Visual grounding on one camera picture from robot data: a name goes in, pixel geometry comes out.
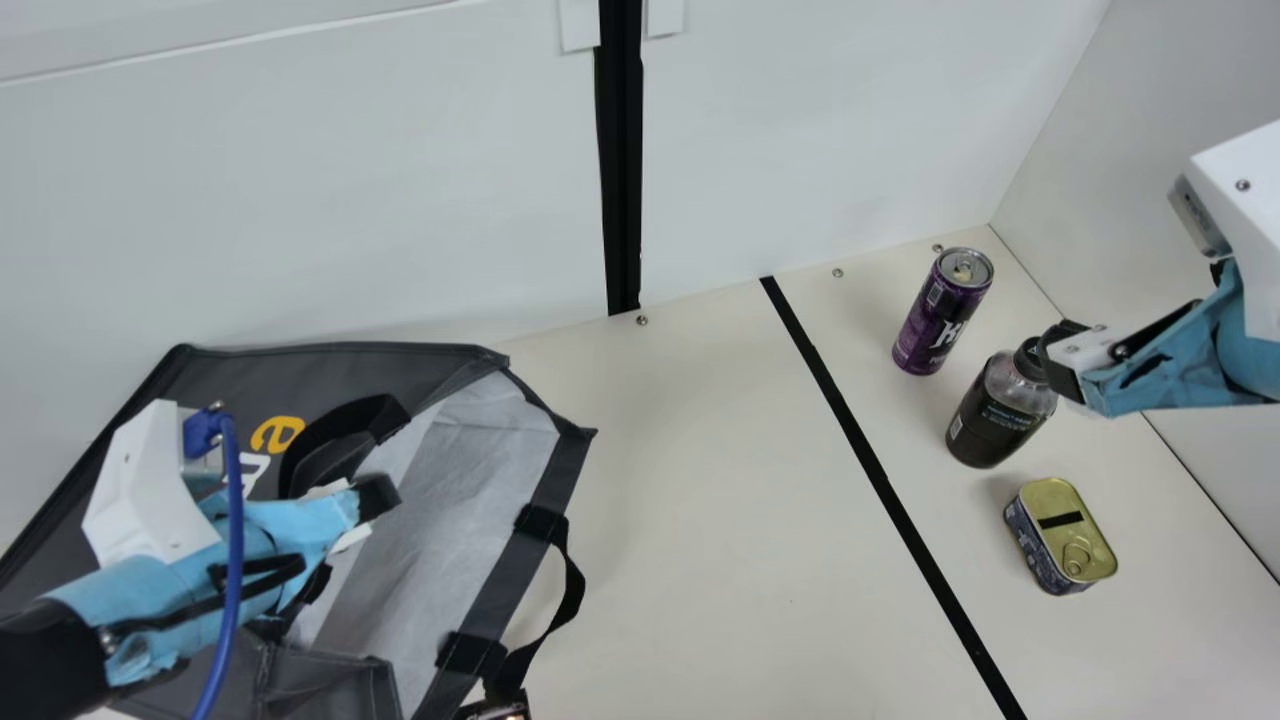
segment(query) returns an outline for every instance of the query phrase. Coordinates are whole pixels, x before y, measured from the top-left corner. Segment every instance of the dark bottle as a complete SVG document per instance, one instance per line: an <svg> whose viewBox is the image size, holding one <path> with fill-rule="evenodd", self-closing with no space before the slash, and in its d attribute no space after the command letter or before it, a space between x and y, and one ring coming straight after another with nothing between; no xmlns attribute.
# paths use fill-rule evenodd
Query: dark bottle
<svg viewBox="0 0 1280 720"><path fill-rule="evenodd" d="M972 468L995 468L1023 446L1057 410L1036 343L1001 350L987 360L947 428L947 450Z"/></svg>

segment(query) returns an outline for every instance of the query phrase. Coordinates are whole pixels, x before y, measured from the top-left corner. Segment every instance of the tin can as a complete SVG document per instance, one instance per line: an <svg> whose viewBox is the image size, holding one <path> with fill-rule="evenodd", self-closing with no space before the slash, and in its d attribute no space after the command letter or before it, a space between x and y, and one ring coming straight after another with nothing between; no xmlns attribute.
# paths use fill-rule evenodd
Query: tin can
<svg viewBox="0 0 1280 720"><path fill-rule="evenodd" d="M1084 592L1115 575L1116 556L1071 483L1048 478L1027 483L1005 507L1036 580L1050 594Z"/></svg>
<svg viewBox="0 0 1280 720"><path fill-rule="evenodd" d="M969 247L951 247L933 261L893 343L893 361L913 375L938 372L991 287L996 268Z"/></svg>

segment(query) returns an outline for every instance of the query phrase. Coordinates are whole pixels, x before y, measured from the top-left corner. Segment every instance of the white table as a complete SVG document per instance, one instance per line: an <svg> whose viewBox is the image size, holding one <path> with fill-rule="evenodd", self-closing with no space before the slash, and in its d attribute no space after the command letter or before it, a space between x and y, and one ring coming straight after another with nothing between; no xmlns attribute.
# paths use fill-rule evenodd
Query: white table
<svg viewBox="0 0 1280 720"><path fill-rule="evenodd" d="M600 428L570 505L581 615L549 719L1000 717L759 284L497 350ZM556 605L548 556L508 638Z"/></svg>
<svg viewBox="0 0 1280 720"><path fill-rule="evenodd" d="M942 370L916 378L888 347L934 242L986 252L996 277ZM988 228L778 282L1029 717L1280 716L1280 587L1140 415L1060 407L989 471L947 454L943 430L986 357L1060 319ZM1036 585L1000 515L1021 483L1051 475L1080 491L1120 564L1071 597Z"/></svg>

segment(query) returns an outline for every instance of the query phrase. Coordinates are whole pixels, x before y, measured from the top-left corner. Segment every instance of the blue cable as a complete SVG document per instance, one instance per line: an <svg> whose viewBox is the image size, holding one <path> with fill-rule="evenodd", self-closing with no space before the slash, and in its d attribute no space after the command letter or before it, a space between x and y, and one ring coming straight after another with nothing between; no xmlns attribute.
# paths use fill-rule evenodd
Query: blue cable
<svg viewBox="0 0 1280 720"><path fill-rule="evenodd" d="M236 423L230 415L218 415L218 432L223 434L223 457L227 465L227 601L223 603L223 624L218 630L218 650L214 666L209 669L209 679L200 693L200 702L192 720L207 720L218 702L218 693L227 679L227 667L232 661L232 642L236 628L239 626L241 587L244 573L244 482L241 478L239 442L236 439Z"/></svg>

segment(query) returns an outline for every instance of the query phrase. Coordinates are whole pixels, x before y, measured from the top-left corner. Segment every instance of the metal screw head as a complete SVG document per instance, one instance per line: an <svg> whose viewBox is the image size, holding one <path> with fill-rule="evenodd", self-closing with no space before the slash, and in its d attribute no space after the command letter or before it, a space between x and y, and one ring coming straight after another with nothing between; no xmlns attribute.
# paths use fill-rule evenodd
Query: metal screw head
<svg viewBox="0 0 1280 720"><path fill-rule="evenodd" d="M108 657L111 657L115 655L115 651L120 650L119 639L106 628L97 629L97 642L102 646L102 652Z"/></svg>

